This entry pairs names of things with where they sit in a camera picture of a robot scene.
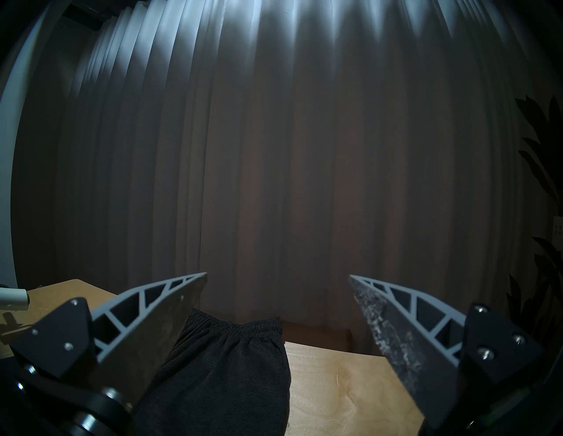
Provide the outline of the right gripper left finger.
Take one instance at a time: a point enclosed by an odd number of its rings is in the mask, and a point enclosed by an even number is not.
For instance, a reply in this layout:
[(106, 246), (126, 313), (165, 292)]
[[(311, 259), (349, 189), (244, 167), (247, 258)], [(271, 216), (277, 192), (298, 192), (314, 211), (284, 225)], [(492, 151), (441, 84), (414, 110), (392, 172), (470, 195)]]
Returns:
[(199, 272), (134, 287), (90, 309), (73, 296), (10, 344), (22, 366), (90, 391), (113, 388), (132, 405), (167, 358), (207, 283)]

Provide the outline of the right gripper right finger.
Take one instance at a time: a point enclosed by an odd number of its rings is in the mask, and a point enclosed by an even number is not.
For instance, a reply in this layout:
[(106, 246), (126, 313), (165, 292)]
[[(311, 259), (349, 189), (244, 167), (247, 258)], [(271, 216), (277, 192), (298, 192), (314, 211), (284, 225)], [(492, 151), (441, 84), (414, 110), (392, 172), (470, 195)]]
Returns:
[(467, 314), (416, 289), (349, 276), (373, 339), (423, 415), (419, 433), (503, 433), (543, 348), (484, 303)]

